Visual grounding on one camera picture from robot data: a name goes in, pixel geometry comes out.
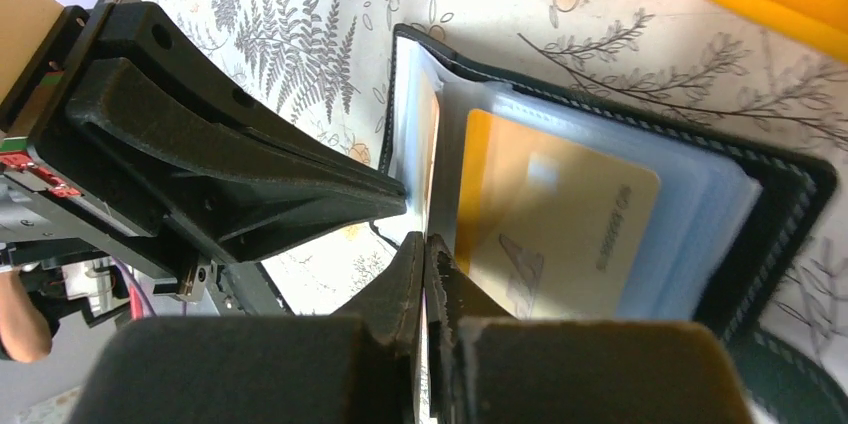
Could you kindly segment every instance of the tablecloth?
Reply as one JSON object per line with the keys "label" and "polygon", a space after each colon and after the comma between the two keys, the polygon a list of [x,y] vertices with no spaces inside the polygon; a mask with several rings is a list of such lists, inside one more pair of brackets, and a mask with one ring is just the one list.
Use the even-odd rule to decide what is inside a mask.
{"label": "tablecloth", "polygon": [[[848,68],[706,0],[152,0],[235,82],[327,146],[375,166],[391,30],[848,169]],[[762,323],[848,382],[848,201],[814,230]],[[327,313],[389,262],[365,225],[266,267]]]}

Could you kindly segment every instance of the card holder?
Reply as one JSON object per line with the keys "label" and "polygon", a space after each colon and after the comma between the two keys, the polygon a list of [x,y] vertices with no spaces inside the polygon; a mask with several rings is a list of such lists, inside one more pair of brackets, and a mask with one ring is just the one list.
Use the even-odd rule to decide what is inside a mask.
{"label": "card holder", "polygon": [[[502,94],[514,93],[519,97],[538,99],[571,113],[638,129],[701,153],[727,158],[757,184],[759,192],[755,202],[738,232],[734,232],[735,238],[732,239],[732,245],[723,252],[721,263],[711,273],[693,314],[694,320],[712,329],[724,342],[730,342],[740,330],[756,322],[811,226],[835,191],[836,172],[826,161],[674,121],[516,72],[477,63],[409,26],[396,26],[394,37],[393,74],[379,168],[397,176],[399,162],[420,154],[420,150],[409,148],[399,141],[397,134],[398,130],[410,130],[404,130],[405,121],[409,120],[406,114],[409,110],[405,108],[410,99],[414,100],[411,96],[416,94],[413,89],[418,79],[415,73],[426,76],[440,100],[441,124],[438,126],[435,170],[431,176],[432,191],[429,189],[428,176],[424,175],[429,171],[422,170],[423,174],[413,178],[423,186],[420,192],[433,196],[429,203],[430,215],[423,221],[421,216],[413,221],[423,222],[423,229],[417,230],[442,234],[451,247],[454,245],[451,234],[456,232],[457,181],[462,169],[461,162],[445,157],[455,157],[460,150],[445,149],[441,143],[456,142],[459,135],[464,135],[467,110],[459,108],[466,106],[468,110],[487,110],[485,104],[481,107],[474,105],[474,102],[483,102],[481,96],[491,93],[492,89],[497,90],[498,86]],[[543,110],[536,112],[542,120],[550,115]],[[402,179],[408,187],[410,178]],[[713,204],[718,207],[738,205],[733,202]],[[424,211],[411,209],[410,212],[421,214]],[[410,230],[409,223],[412,221],[408,218],[405,224],[397,226],[395,233],[401,237]],[[395,224],[379,223],[378,227],[391,237],[390,229]]]}

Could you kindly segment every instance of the purple wire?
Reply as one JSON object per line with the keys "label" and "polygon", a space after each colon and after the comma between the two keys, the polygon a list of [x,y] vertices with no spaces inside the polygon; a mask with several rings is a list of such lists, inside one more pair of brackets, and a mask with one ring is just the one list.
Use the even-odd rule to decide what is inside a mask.
{"label": "purple wire", "polygon": [[149,317],[156,317],[156,312],[153,311],[153,306],[150,304],[150,299],[147,298],[147,294],[141,290],[141,284],[138,283],[135,276],[132,275],[127,265],[121,262],[120,259],[115,257],[112,258],[112,264],[115,265],[118,269],[121,270],[121,274],[124,275],[124,279],[135,289],[136,294],[138,294],[139,299],[141,299],[141,303],[144,307],[147,308],[147,312],[149,313]]}

